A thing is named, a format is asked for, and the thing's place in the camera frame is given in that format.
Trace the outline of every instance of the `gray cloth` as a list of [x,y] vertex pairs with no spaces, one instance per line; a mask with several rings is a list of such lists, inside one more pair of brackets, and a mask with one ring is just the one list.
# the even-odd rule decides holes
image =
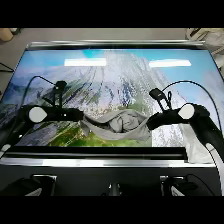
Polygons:
[[84,115],[80,127],[87,136],[90,130],[106,140],[134,139],[146,141],[151,133],[146,125],[149,117],[132,110],[109,112],[95,119]]

